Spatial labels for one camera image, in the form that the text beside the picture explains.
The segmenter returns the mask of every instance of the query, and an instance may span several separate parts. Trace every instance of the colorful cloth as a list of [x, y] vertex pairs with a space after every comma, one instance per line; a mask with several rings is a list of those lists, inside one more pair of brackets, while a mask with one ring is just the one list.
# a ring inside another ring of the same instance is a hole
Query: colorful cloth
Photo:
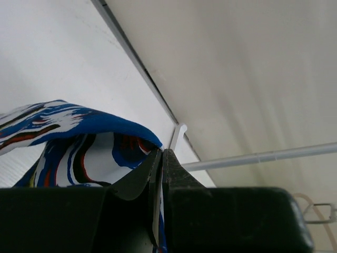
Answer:
[[[18, 147], [46, 147], [15, 184], [26, 187], [109, 186], [163, 149], [147, 128], [62, 100], [32, 104], [0, 115], [0, 155]], [[160, 218], [163, 232], [163, 219]], [[166, 252], [163, 234], [154, 252]]]

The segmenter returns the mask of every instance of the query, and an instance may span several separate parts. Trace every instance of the cloth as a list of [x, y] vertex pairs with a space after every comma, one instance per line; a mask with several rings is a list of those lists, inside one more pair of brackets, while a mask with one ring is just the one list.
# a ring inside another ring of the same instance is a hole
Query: cloth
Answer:
[[[46, 142], [41, 157], [16, 187], [106, 187], [163, 149], [147, 128], [62, 100], [26, 105], [0, 115], [0, 155]], [[164, 222], [154, 252], [167, 252]]]

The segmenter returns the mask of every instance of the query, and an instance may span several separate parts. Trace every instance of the white surface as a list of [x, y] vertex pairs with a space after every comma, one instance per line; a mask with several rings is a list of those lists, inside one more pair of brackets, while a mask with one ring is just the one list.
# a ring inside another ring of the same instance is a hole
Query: white surface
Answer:
[[[336, 0], [106, 1], [202, 160], [337, 141]], [[336, 164], [329, 154], [210, 175], [335, 202]]]
[[[63, 99], [138, 122], [168, 147], [173, 121], [90, 1], [5, 1], [0, 24], [0, 112]], [[42, 149], [1, 156], [0, 186], [12, 186]], [[186, 141], [177, 156], [197, 161]], [[194, 175], [213, 185], [206, 172]]]

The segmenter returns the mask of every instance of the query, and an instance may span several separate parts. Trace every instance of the white pipe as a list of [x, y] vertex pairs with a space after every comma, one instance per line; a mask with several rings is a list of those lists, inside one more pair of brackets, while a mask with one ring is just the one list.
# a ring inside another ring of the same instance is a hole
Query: white pipe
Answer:
[[211, 170], [232, 166], [240, 166], [245, 164], [270, 162], [297, 157], [308, 157], [311, 155], [329, 154], [336, 152], [337, 152], [337, 142], [333, 142], [328, 144], [314, 145], [295, 149], [239, 155], [237, 157], [228, 157], [205, 162], [186, 163], [183, 164], [183, 167], [187, 171]]

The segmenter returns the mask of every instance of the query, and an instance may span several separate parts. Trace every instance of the patterned fabric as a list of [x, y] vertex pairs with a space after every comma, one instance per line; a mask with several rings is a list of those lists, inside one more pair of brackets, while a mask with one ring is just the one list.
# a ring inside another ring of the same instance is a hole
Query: patterned fabric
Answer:
[[[0, 115], [0, 155], [43, 142], [41, 157], [15, 186], [109, 186], [136, 169], [151, 150], [163, 149], [139, 124], [62, 100]], [[161, 238], [154, 252], [166, 252]]]

